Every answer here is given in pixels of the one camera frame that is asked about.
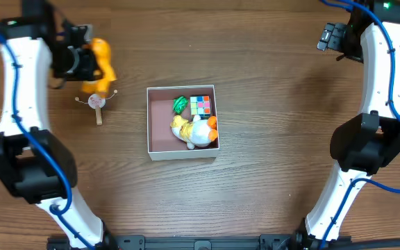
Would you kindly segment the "orange bear figure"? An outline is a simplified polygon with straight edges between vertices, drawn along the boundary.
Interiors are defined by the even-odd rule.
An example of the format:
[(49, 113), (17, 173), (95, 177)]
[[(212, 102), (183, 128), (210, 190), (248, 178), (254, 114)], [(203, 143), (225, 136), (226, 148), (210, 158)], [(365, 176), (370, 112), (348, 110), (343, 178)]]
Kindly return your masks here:
[(83, 81), (81, 91), (87, 94), (98, 94), (101, 98), (106, 98), (110, 84), (117, 80), (111, 65), (112, 51), (107, 41), (97, 37), (92, 39), (90, 49), (94, 53), (99, 67), (93, 75), (100, 76), (100, 79)]

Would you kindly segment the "green round cap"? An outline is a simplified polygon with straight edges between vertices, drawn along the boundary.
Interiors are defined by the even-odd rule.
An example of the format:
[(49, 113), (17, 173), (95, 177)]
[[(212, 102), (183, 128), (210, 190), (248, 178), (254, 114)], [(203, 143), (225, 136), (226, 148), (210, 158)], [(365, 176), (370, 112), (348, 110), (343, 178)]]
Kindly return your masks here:
[(173, 101), (172, 110), (177, 114), (180, 115), (189, 104), (189, 100), (184, 97), (180, 96)]

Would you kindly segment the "multicolour puzzle cube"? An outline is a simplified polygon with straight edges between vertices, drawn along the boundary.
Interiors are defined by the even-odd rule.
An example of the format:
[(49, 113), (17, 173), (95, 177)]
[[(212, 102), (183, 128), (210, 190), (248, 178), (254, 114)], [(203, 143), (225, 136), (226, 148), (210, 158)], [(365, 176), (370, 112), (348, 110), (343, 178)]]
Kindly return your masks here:
[(208, 95), (190, 97), (190, 114), (192, 117), (198, 115), (207, 119), (212, 115), (210, 97)]

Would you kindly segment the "white and yellow duck plush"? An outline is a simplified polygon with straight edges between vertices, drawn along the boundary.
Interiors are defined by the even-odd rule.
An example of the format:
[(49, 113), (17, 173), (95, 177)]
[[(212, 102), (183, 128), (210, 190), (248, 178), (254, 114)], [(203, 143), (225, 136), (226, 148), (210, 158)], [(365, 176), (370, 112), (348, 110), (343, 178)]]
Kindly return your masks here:
[(216, 116), (202, 119), (199, 115), (195, 115), (189, 122), (180, 115), (176, 115), (173, 117), (170, 127), (172, 133), (184, 141), (188, 149), (207, 147), (219, 137)]

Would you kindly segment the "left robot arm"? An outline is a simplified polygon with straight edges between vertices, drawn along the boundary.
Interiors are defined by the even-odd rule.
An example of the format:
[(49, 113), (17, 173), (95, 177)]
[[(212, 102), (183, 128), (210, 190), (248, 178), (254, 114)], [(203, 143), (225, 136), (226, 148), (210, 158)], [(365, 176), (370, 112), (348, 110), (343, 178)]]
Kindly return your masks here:
[(93, 37), (89, 24), (64, 19), (57, 31), (58, 10), (48, 1), (23, 0), (21, 7), (20, 16), (0, 21), (0, 180), (64, 231), (65, 239), (49, 240), (49, 249), (117, 249), (77, 188), (76, 162), (51, 132), (47, 101), (50, 78), (81, 82), (84, 92), (104, 98), (116, 79), (110, 45)]

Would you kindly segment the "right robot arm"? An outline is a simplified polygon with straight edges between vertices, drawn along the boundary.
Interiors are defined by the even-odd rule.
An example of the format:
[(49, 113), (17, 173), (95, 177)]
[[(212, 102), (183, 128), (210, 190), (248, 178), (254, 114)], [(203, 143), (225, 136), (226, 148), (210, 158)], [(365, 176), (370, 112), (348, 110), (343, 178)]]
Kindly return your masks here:
[(331, 174), (297, 234), (300, 249), (349, 246), (340, 227), (367, 183), (400, 194), (372, 180), (400, 153), (400, 1), (334, 1), (349, 12), (348, 23), (327, 23), (317, 44), (362, 63), (363, 89), (358, 114), (337, 127), (330, 144)]

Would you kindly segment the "white rattle drum toy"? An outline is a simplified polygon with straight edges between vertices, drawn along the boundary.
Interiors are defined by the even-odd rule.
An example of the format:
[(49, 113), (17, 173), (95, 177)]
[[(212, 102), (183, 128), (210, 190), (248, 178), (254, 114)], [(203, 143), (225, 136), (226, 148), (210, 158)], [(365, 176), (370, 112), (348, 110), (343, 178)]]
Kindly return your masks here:
[(101, 109), (105, 106), (106, 101), (113, 98), (117, 93), (118, 90), (114, 90), (113, 93), (107, 98), (100, 97), (98, 94), (92, 94), (89, 96), (87, 101), (81, 101), (78, 97), (75, 97), (74, 100), (79, 103), (89, 105), (89, 107), (95, 111), (97, 126), (101, 126), (103, 124)]

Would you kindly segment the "white box with pink interior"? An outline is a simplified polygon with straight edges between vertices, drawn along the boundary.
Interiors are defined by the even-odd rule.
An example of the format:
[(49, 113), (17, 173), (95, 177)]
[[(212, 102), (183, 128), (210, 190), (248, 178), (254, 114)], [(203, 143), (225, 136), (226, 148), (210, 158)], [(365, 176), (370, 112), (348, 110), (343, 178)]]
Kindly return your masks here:
[(174, 100), (184, 96), (210, 97), (210, 110), (217, 114), (214, 85), (186, 85), (172, 87), (149, 87), (147, 89), (147, 140), (148, 153), (152, 160), (185, 160), (194, 158), (215, 158), (219, 154), (219, 140), (206, 148), (189, 149), (178, 139), (170, 128)]

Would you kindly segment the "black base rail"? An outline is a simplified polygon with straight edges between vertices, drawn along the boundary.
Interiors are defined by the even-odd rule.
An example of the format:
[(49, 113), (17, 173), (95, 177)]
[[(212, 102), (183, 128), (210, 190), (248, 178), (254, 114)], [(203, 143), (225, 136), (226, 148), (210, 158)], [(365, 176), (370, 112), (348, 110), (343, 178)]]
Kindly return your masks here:
[[(95, 249), (112, 250), (281, 250), (318, 249), (319, 242), (306, 241), (296, 236), (262, 234), (258, 237), (145, 237), (143, 235), (106, 238)], [(352, 242), (350, 237), (326, 243), (324, 249), (384, 249), (400, 247), (400, 238)]]

